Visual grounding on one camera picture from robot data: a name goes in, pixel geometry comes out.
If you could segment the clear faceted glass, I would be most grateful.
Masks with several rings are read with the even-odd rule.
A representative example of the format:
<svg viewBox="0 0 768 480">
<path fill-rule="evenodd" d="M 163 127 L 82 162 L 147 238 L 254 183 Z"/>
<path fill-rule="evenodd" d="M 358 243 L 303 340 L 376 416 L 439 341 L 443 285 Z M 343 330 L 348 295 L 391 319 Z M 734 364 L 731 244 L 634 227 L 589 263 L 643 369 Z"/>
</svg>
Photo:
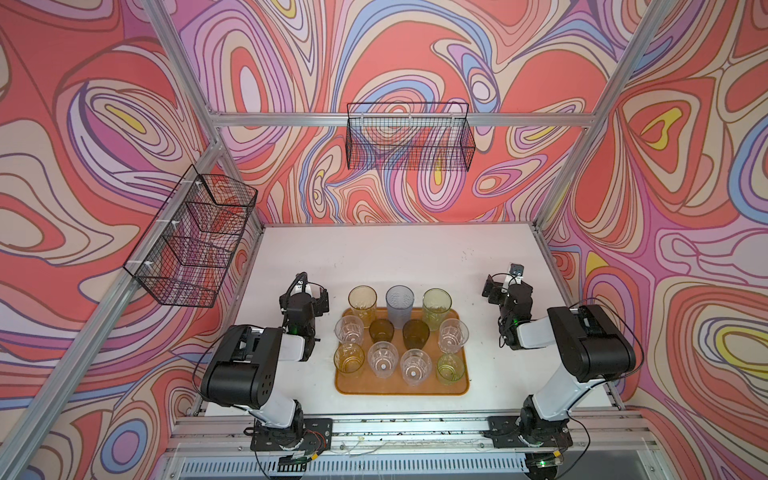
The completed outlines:
<svg viewBox="0 0 768 480">
<path fill-rule="evenodd" d="M 334 333 L 337 340 L 342 344 L 351 343 L 362 345 L 364 341 L 365 326 L 358 316 L 346 315 L 336 323 Z"/>
<path fill-rule="evenodd" d="M 395 345 L 387 341 L 374 343 L 368 350 L 367 361 L 377 378 L 391 377 L 397 368 L 400 355 Z"/>
</svg>

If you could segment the yellow tall glass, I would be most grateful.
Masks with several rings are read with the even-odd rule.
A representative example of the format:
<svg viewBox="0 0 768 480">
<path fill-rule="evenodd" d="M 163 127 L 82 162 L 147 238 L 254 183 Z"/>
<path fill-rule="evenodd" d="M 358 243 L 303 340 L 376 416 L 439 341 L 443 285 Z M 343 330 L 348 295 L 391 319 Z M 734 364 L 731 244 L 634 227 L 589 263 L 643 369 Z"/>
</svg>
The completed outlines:
<svg viewBox="0 0 768 480">
<path fill-rule="evenodd" d="M 377 319 L 376 291 L 368 285 L 354 287 L 348 294 L 348 303 L 352 312 L 368 328 Z"/>
</svg>

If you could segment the yellow short plastic glass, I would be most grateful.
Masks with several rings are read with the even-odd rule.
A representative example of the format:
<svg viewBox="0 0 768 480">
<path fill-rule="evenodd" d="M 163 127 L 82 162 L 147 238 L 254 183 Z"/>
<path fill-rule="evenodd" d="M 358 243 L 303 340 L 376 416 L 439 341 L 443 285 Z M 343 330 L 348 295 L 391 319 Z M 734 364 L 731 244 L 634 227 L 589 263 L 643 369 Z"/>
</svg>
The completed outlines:
<svg viewBox="0 0 768 480">
<path fill-rule="evenodd" d="M 366 364 L 365 351 L 356 343 L 341 343 L 334 352 L 333 362 L 338 375 L 359 376 Z"/>
</svg>

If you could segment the green tall glass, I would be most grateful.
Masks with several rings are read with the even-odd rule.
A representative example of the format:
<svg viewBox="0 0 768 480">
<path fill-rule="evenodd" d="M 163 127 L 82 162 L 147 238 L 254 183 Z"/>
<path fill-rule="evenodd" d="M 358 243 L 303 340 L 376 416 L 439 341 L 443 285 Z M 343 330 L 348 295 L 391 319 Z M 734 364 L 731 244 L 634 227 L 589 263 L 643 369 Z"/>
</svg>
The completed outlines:
<svg viewBox="0 0 768 480">
<path fill-rule="evenodd" d="M 452 307 L 452 297 L 441 288 L 427 290 L 422 299 L 422 320 L 431 331 L 437 331 Z"/>
</svg>

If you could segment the brown short glass front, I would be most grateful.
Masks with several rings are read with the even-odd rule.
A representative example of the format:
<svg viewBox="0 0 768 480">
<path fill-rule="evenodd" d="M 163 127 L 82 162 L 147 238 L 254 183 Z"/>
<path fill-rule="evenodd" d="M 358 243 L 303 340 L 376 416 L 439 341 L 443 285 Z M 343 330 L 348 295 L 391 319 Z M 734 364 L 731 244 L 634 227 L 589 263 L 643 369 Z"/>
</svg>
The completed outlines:
<svg viewBox="0 0 768 480">
<path fill-rule="evenodd" d="M 392 342 L 395 327 L 388 319 L 376 319 L 369 326 L 369 335 L 373 343 Z"/>
</svg>

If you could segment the green short glass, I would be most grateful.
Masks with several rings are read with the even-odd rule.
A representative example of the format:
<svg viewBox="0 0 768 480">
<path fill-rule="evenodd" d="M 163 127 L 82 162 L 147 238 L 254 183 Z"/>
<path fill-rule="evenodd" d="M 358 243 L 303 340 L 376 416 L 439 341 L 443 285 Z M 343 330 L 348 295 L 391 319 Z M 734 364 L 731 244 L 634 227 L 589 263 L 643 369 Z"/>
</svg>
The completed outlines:
<svg viewBox="0 0 768 480">
<path fill-rule="evenodd" d="M 458 354 L 443 354 L 437 361 L 437 379 L 445 384 L 452 385 L 459 382 L 466 374 L 466 365 Z"/>
</svg>

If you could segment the clear faceted glass front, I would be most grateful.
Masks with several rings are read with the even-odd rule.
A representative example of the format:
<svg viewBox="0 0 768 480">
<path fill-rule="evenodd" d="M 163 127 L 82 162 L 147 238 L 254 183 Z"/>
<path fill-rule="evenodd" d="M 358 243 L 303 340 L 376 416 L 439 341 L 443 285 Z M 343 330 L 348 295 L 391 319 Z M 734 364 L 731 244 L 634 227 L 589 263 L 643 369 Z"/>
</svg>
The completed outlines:
<svg viewBox="0 0 768 480">
<path fill-rule="evenodd" d="M 397 368 L 400 355 L 395 345 L 387 341 L 374 343 L 368 350 L 367 361 L 377 378 L 391 377 Z"/>
</svg>

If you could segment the bluish clear tall glass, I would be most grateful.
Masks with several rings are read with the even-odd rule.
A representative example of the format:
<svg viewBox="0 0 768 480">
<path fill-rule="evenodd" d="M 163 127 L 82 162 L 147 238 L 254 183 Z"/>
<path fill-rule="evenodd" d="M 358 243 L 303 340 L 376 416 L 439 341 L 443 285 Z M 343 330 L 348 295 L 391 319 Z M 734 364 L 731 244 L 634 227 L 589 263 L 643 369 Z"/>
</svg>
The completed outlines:
<svg viewBox="0 0 768 480">
<path fill-rule="evenodd" d="M 396 329 L 411 320 L 414 292 L 405 285 L 394 285 L 386 292 L 387 319 Z"/>
</svg>

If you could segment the brown tall glass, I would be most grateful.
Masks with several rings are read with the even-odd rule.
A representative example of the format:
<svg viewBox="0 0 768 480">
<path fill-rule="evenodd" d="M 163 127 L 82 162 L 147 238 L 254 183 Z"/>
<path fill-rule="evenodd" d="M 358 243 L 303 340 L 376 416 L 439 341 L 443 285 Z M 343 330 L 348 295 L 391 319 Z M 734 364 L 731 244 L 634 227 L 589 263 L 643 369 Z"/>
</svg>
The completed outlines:
<svg viewBox="0 0 768 480">
<path fill-rule="evenodd" d="M 407 350 L 423 349 L 429 336 L 429 326 L 419 319 L 409 320 L 402 328 L 403 343 Z"/>
</svg>

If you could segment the brown plastic tray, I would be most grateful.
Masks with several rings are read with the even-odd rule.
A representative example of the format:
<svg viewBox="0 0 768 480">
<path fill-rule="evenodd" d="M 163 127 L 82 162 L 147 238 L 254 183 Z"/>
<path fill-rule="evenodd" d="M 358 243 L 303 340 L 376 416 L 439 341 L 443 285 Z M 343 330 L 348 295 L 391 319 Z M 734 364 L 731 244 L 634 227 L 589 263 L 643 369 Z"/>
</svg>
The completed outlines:
<svg viewBox="0 0 768 480">
<path fill-rule="evenodd" d="M 466 366 L 465 376 L 457 383 L 445 385 L 441 383 L 436 376 L 436 366 L 438 359 L 443 353 L 438 346 L 438 334 L 432 332 L 423 349 L 429 354 L 433 363 L 433 373 L 421 385 L 416 387 L 408 386 L 403 380 L 400 367 L 401 356 L 407 351 L 403 343 L 402 332 L 396 330 L 392 340 L 396 346 L 400 358 L 395 373 L 385 379 L 377 378 L 370 369 L 367 361 L 369 348 L 374 344 L 369 333 L 365 332 L 364 341 L 361 345 L 366 355 L 366 364 L 364 371 L 355 377 L 344 377 L 336 373 L 335 387 L 337 391 L 344 395 L 373 395 L 373 396 L 461 396 L 465 394 L 470 387 L 470 379 Z M 466 365 L 466 358 L 463 350 L 455 353 L 462 357 Z"/>
</svg>

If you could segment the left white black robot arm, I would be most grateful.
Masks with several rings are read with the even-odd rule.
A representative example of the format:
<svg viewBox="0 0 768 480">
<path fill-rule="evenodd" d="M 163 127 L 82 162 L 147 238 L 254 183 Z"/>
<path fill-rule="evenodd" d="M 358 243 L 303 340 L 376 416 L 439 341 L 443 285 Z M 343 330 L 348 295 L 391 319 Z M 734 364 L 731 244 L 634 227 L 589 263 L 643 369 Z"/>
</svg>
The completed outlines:
<svg viewBox="0 0 768 480">
<path fill-rule="evenodd" d="M 279 297 L 278 327 L 235 325 L 219 340 L 198 387 L 202 399 L 241 410 L 255 419 L 258 434 L 298 440 L 306 434 L 299 401 L 275 391 L 281 362 L 303 363 L 318 343 L 316 319 L 328 313 L 327 290 L 296 274 Z"/>
</svg>

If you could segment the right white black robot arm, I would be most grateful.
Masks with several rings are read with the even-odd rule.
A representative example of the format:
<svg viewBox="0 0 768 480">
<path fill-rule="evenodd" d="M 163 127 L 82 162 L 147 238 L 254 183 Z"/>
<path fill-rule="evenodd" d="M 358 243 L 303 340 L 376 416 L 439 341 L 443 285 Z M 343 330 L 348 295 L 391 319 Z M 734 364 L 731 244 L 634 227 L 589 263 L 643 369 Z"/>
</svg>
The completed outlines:
<svg viewBox="0 0 768 480">
<path fill-rule="evenodd" d="M 573 445 L 570 413 L 595 387 L 636 367 L 633 346 L 597 305 L 550 307 L 532 317 L 533 287 L 507 273 L 487 277 L 482 296 L 499 307 L 500 344 L 512 350 L 554 345 L 561 365 L 538 392 L 526 397 L 517 416 L 492 416 L 484 436 L 496 448 L 567 449 Z"/>
</svg>

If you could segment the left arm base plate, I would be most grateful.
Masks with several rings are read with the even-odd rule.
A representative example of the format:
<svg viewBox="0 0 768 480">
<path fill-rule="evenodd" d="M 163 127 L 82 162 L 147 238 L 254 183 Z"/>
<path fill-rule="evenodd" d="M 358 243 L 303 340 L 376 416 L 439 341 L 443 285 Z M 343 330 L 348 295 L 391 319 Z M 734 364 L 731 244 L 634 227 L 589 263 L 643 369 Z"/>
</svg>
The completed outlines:
<svg viewBox="0 0 768 480">
<path fill-rule="evenodd" d="M 251 439 L 255 452 L 286 451 L 322 453 L 331 447 L 333 420 L 327 417 L 294 421 L 289 427 L 266 427 L 258 420 L 246 427 L 243 434 Z"/>
</svg>

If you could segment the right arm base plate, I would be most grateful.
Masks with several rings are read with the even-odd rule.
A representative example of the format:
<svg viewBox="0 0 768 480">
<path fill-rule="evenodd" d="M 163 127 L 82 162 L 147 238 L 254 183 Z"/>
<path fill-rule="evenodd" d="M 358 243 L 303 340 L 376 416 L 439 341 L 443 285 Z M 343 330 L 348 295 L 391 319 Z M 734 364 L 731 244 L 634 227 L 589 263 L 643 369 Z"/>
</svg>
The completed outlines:
<svg viewBox="0 0 768 480">
<path fill-rule="evenodd" d="M 567 420 L 548 421 L 537 417 L 492 416 L 483 432 L 495 448 L 555 448 L 573 445 Z"/>
</svg>

